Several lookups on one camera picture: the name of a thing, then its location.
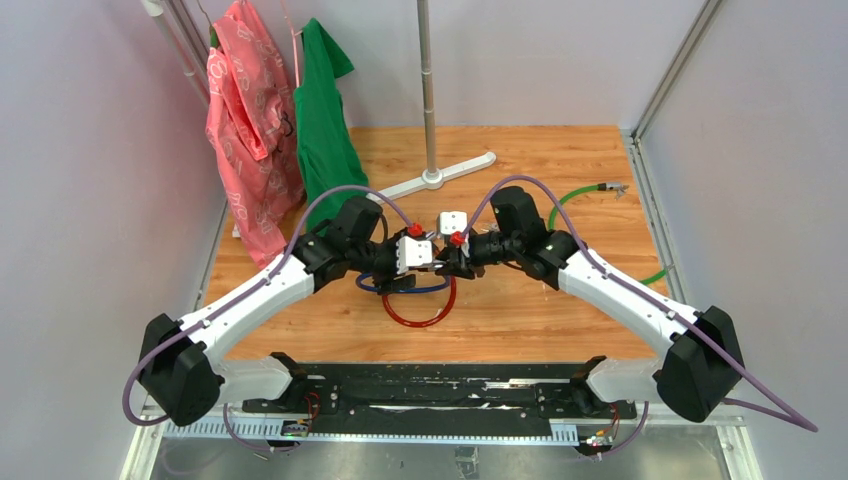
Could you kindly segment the blue cable lock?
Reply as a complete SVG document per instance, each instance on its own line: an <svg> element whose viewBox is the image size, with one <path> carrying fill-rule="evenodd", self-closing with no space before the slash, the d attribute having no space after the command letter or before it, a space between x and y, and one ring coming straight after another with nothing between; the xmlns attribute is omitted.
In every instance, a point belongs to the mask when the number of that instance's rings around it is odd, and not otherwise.
<svg viewBox="0 0 848 480"><path fill-rule="evenodd" d="M433 293L449 288L451 276L440 275L440 267L429 267L427 269L410 270L405 274L398 274L394 264L374 265L351 265L350 271L355 272L357 277L355 284L361 290L380 296L390 294L424 294ZM429 286L418 286L415 273L427 272L441 277L440 283Z"/></svg>

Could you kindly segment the red cable lock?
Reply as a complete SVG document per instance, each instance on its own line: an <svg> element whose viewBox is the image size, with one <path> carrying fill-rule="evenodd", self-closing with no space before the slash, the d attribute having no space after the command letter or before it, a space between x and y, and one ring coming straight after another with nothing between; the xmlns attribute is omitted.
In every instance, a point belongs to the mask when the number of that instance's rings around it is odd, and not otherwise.
<svg viewBox="0 0 848 480"><path fill-rule="evenodd" d="M454 310L458 284L453 277L382 298L385 313L407 328L424 329L444 321Z"/></svg>

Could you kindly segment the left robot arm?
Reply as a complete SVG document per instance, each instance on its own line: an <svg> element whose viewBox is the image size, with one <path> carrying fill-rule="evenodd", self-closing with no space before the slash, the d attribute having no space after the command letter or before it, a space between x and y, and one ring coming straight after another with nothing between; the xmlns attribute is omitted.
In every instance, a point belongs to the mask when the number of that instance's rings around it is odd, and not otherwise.
<svg viewBox="0 0 848 480"><path fill-rule="evenodd" d="M382 215L380 204L352 196L333 219L292 240L264 270L218 301L177 320L165 313L151 319L125 388L140 384L163 418L177 426L243 400L267 399L283 413L298 411L307 389L295 379L293 361L226 356L272 316L350 271L370 274L382 294L411 285L411 270L432 263L433 245L415 223L382 242L372 241Z"/></svg>

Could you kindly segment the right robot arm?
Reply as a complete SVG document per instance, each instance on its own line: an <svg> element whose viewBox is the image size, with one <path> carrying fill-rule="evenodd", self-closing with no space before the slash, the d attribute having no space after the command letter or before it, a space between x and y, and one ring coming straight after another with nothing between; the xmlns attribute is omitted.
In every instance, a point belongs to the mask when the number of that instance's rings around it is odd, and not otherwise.
<svg viewBox="0 0 848 480"><path fill-rule="evenodd" d="M618 401L665 404L701 423L741 379L743 356L731 316L699 311L624 274L563 230L546 228L531 195L518 186L490 198L497 230L475 233L464 212L442 212L441 275L475 279L489 265L514 262L528 277L577 297L640 337L653 359L595 356L570 379L573 408L596 417Z"/></svg>

